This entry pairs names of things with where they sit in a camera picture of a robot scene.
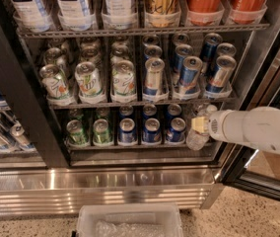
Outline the yellow foam gripper pad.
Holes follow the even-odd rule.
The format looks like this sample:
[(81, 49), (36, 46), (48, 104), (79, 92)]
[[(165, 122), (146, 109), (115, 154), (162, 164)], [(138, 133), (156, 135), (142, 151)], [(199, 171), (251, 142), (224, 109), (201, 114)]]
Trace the yellow foam gripper pad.
[(191, 120), (191, 127), (193, 130), (199, 133), (208, 132), (208, 118), (207, 117), (197, 117)]

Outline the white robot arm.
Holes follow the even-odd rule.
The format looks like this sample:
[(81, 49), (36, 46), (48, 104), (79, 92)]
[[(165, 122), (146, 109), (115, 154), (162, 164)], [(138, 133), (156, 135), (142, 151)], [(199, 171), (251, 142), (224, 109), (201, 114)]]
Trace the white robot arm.
[(216, 111), (191, 120), (191, 128), (213, 139), (280, 155), (280, 110)]

